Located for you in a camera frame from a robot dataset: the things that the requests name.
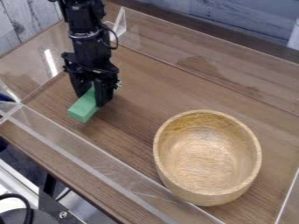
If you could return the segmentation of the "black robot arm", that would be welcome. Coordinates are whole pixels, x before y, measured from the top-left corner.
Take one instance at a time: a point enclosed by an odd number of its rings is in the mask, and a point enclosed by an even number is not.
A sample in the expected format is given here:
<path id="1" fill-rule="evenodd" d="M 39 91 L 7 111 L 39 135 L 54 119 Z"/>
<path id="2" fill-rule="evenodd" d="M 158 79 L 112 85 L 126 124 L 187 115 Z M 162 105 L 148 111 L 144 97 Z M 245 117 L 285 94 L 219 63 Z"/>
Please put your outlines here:
<path id="1" fill-rule="evenodd" d="M 110 34 L 116 35 L 103 23 L 107 15 L 102 0 L 48 0 L 58 2 L 64 22 L 68 24 L 68 37 L 72 52 L 63 52 L 64 71 L 78 97 L 95 88 L 95 101 L 102 108 L 114 98 L 118 89 L 119 69 L 111 62 L 112 51 Z"/>

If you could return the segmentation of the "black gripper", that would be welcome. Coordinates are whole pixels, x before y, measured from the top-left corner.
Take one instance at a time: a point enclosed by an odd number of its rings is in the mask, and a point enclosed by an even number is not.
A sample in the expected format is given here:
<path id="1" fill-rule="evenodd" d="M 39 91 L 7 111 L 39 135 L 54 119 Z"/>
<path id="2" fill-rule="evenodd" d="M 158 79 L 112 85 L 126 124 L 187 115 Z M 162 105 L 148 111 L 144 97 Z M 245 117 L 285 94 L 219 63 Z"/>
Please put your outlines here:
<path id="1" fill-rule="evenodd" d="M 74 52 L 64 52 L 64 71 L 78 97 L 95 86 L 96 104 L 103 107 L 114 98 L 119 69 L 111 62 L 112 51 L 110 33 L 70 33 Z"/>

